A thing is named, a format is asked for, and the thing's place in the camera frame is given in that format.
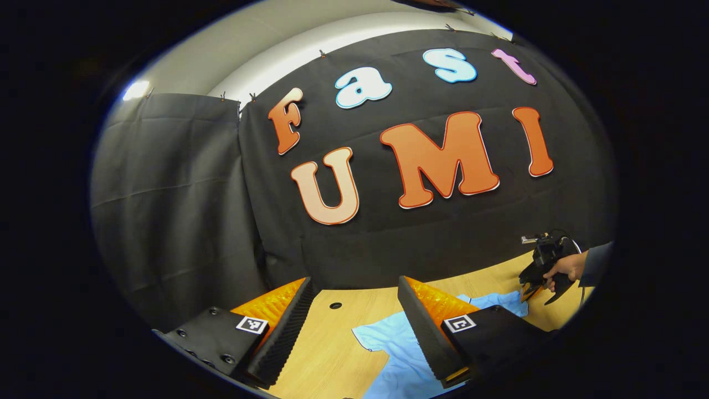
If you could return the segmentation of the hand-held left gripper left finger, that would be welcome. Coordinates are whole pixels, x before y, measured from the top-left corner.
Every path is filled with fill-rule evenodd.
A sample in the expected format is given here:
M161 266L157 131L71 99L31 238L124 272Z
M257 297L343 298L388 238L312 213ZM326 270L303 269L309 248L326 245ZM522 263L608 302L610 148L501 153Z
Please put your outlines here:
M232 310L210 306L175 329L153 333L223 376L268 390L288 361L315 297L311 278L301 278Z

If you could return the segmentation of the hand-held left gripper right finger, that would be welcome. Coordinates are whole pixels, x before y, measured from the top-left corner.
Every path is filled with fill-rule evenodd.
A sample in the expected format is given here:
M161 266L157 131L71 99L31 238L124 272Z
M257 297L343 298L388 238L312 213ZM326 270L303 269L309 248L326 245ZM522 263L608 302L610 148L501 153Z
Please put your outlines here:
M443 388L486 378L527 360L533 349L557 333L504 306L478 308L408 276L398 278L398 300Z

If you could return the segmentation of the light blue T-shirt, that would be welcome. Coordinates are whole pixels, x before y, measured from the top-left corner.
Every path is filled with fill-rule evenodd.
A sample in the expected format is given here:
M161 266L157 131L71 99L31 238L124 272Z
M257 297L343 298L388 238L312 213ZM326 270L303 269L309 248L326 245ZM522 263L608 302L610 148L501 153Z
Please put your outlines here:
M522 318L529 315L529 305L521 300L519 292L492 293L478 298L461 294L453 305L433 313L432 319L440 328L443 320L495 305ZM388 355L387 363L365 391L363 399L432 399L464 386L459 383L444 388L435 378L405 311L374 324L357 326L352 333L364 349Z

